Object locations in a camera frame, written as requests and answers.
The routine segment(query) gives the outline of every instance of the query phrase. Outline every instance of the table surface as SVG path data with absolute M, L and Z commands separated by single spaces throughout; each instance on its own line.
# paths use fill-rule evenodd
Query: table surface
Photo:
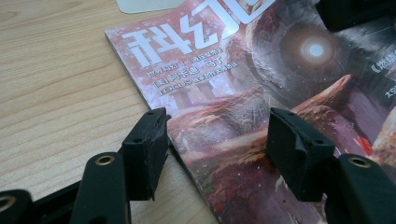
M 0 1 L 0 191 L 40 199 L 81 179 L 86 161 L 117 151 L 149 109 L 104 30 L 168 13 L 123 14 L 115 0 Z M 155 202 L 133 223 L 216 223 L 170 155 Z

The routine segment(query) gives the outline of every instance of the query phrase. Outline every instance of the cover illustration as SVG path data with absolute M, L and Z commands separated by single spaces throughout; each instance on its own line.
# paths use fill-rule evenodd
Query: cover illustration
M 329 32 L 314 0 L 187 0 L 106 30 L 220 223 L 326 223 L 265 154 L 270 107 L 291 110 L 396 183 L 396 19 Z

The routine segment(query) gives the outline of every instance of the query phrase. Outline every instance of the white card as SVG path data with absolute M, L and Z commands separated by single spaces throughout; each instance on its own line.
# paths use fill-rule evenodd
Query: white card
M 180 6 L 184 0 L 117 0 L 123 13 L 163 10 Z

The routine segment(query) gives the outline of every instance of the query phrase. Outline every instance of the wooden table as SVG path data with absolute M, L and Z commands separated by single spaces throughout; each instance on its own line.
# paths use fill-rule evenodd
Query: wooden table
M 104 30 L 167 12 L 123 14 L 115 0 L 0 1 L 1 191 L 37 200 L 120 148 L 148 108 Z M 216 223 L 173 155 L 156 201 L 131 206 L 133 223 Z

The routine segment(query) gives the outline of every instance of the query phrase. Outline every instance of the book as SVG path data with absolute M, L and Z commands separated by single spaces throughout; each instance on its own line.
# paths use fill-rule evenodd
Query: book
M 220 223 L 325 223 L 265 154 L 269 110 L 297 113 L 335 156 L 378 162 L 396 183 L 396 20 L 332 33 L 307 0 L 185 1 L 105 31 Z

